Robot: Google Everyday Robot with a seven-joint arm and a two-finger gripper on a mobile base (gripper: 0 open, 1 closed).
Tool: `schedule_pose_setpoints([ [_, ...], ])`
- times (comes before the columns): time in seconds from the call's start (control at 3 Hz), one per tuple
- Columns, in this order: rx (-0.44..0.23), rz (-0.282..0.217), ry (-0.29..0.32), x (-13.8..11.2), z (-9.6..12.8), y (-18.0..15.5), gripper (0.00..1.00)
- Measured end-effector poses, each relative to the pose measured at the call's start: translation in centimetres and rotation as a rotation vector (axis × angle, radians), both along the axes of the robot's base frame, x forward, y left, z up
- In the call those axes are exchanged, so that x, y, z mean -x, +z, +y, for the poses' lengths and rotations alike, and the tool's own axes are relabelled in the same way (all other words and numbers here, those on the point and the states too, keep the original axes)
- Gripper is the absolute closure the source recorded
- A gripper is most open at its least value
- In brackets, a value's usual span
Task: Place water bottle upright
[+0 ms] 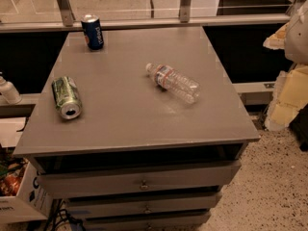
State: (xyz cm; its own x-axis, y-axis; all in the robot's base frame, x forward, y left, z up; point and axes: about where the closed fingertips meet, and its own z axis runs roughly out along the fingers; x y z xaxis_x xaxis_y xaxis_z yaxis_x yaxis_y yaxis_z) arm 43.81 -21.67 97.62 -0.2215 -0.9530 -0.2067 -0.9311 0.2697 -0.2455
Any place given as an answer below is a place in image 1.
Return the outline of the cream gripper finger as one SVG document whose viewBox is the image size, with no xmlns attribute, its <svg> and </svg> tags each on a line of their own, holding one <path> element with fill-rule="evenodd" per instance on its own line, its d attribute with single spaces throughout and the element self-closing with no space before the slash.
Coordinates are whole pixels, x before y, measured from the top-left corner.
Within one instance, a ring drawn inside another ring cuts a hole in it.
<svg viewBox="0 0 308 231">
<path fill-rule="evenodd" d="M 308 104 L 308 66 L 297 64 L 290 72 L 281 71 L 274 83 L 265 126 L 279 131 L 290 125 Z"/>
<path fill-rule="evenodd" d="M 263 46 L 272 50 L 284 49 L 287 27 L 288 23 L 281 26 L 274 34 L 265 39 Z"/>
</svg>

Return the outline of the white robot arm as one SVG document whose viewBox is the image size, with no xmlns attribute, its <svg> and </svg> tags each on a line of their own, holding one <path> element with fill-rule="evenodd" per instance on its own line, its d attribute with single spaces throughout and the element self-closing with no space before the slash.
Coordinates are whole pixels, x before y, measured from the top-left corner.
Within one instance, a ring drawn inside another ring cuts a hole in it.
<svg viewBox="0 0 308 231">
<path fill-rule="evenodd" d="M 293 13 L 288 23 L 266 38 L 263 46 L 283 49 L 285 58 L 294 64 L 292 70 L 281 71 L 276 78 L 267 110 L 266 128 L 279 131 L 288 127 L 308 104 L 308 1 Z"/>
</svg>

